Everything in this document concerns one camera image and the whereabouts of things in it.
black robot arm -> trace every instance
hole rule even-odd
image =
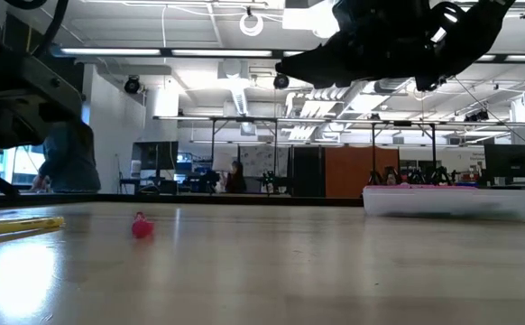
[[[491,49],[514,3],[479,0],[465,12],[450,2],[430,8],[428,0],[342,0],[333,7],[340,31],[276,70],[315,88],[414,77],[418,90],[433,90]],[[435,40],[441,30],[446,35]]]

wooden table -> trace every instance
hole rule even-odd
[[[156,222],[134,240],[136,211]],[[525,223],[88,203],[0,237],[0,324],[525,324]]]

person in dark clothing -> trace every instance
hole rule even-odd
[[[243,176],[243,165],[240,162],[233,162],[233,170],[226,177],[225,190],[227,193],[245,193],[246,182]]]
[[[46,188],[50,178],[54,192],[98,192],[94,134],[80,120],[55,123],[44,140],[45,162],[32,182],[33,190]]]

security camera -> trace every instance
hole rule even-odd
[[[124,84],[124,91],[131,95],[142,93],[144,85],[140,83],[140,76],[128,76],[128,80]]]
[[[289,86],[289,77],[279,73],[272,84],[276,89],[285,89]]]

clear plastic bin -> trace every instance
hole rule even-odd
[[[525,190],[457,186],[367,186],[369,216],[525,220]]]

